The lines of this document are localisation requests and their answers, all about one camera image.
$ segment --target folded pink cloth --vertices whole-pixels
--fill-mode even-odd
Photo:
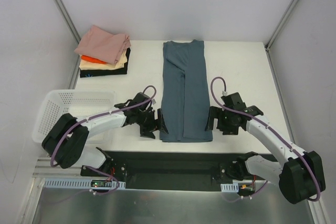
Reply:
[[[131,46],[130,36],[127,34],[110,34],[97,26],[82,37],[75,53],[87,55],[110,64],[116,64],[124,49]]]

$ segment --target metal frame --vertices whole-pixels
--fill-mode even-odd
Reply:
[[[76,30],[76,27],[68,13],[68,11],[66,10],[66,7],[63,3],[62,0],[54,0],[60,13],[62,14],[68,28],[70,29],[74,39],[76,40],[77,43],[80,42],[80,35],[78,33],[78,31]],[[285,13],[283,14],[280,22],[278,23],[275,31],[273,32],[270,40],[267,42],[266,46],[265,46],[265,51],[267,53],[267,58],[269,60],[269,65],[271,68],[271,72],[275,81],[275,85],[276,85],[276,89],[279,95],[279,100],[280,100],[280,104],[282,107],[282,110],[284,112],[284,117],[286,120],[286,125],[290,134],[290,138],[292,141],[294,141],[294,137],[293,137],[293,132],[288,120],[288,115],[287,115],[287,111],[284,105],[284,101],[282,99],[282,94],[281,94],[281,88],[279,85],[279,81],[277,78],[277,74],[276,71],[273,67],[272,64],[272,56],[270,53],[270,48],[272,47],[272,45],[274,44],[274,42],[276,41],[276,39],[278,38],[279,34],[281,33],[283,27],[285,26],[285,24],[287,23],[288,19],[290,18],[291,14],[293,13],[293,11],[295,10],[295,8],[297,7],[298,3],[300,0],[292,0],[289,4],[289,6],[287,7]],[[75,69],[72,73],[72,77],[71,80],[69,82],[69,89],[74,89],[76,86],[76,82],[79,76],[79,62],[80,62],[80,58],[78,57],[77,62],[76,62],[76,66]],[[37,208],[37,203],[38,203],[38,199],[41,193],[41,189],[42,189],[42,185],[44,183],[44,179],[45,177],[72,177],[72,178],[78,178],[80,177],[80,167],[75,167],[74,169],[70,169],[69,171],[65,172],[65,170],[57,170],[57,173],[55,173],[55,169],[53,168],[53,171],[50,170],[50,166],[49,163],[50,158],[46,157],[46,158],[40,158],[38,160],[35,172],[33,174],[34,177],[34,183],[31,187],[30,190],[30,197],[29,197],[29,201],[27,204],[27,207],[25,209],[25,213],[22,216],[22,221],[21,223],[31,223],[31,221],[33,220],[34,217],[34,213],[35,210]],[[310,205],[310,209],[312,211],[313,214],[313,218],[315,220],[316,223],[320,224],[320,223],[330,223],[330,220],[328,219],[328,215],[326,214],[325,211],[325,207],[323,204],[323,201],[320,201],[318,203],[309,203]]]
[[[289,19],[290,15],[293,13],[295,7],[297,6],[297,4],[299,3],[300,0],[292,0],[285,13],[283,14],[283,16],[280,19],[280,22],[278,23],[277,27],[275,28],[271,38],[269,39],[268,43],[266,43],[266,49],[269,50],[271,48],[271,46],[274,44],[275,40],[278,38],[279,34],[281,33],[284,25],[287,23],[287,20]]]

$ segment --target orange cloth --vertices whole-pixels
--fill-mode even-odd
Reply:
[[[98,64],[106,64],[107,62],[102,61],[102,60],[98,60],[96,58],[90,57],[90,56],[86,56],[86,55],[82,55],[81,56],[82,60],[86,60],[88,62],[92,62],[92,63],[98,63]]]

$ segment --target white wall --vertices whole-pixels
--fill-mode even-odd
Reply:
[[[49,90],[67,88],[76,47],[53,0],[0,0],[0,223],[13,224],[41,147],[31,139]]]
[[[271,57],[296,141],[323,160],[332,223],[336,192],[336,1],[301,0]]]
[[[291,0],[63,0],[80,35],[92,24],[135,40],[267,42]]]

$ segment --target black cloth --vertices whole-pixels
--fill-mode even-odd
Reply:
[[[128,63],[130,62],[131,48],[126,50],[127,62],[124,64],[123,68],[116,70],[80,70],[80,77],[94,77],[94,76],[114,76],[117,74],[127,74]]]

